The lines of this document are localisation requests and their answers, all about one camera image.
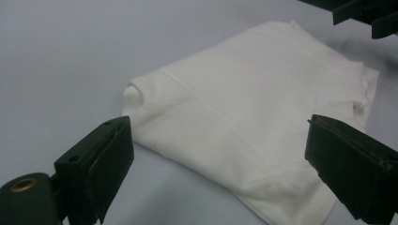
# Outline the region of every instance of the gray surface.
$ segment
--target gray surface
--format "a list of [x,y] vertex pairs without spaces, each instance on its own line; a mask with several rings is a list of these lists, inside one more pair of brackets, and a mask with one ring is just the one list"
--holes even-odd
[[[381,71],[369,134],[398,149],[398,38],[293,0],[0,1],[0,184],[53,162],[118,117],[129,79],[267,21],[297,21]],[[264,224],[235,196],[135,144],[105,224]],[[326,224],[361,224],[338,204]]]

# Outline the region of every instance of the white towel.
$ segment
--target white towel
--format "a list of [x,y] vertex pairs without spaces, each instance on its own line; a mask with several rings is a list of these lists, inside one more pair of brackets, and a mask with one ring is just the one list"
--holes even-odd
[[378,72],[295,22],[267,22],[132,79],[132,138],[229,188],[269,224],[321,224],[335,196],[304,159],[313,113],[363,130]]

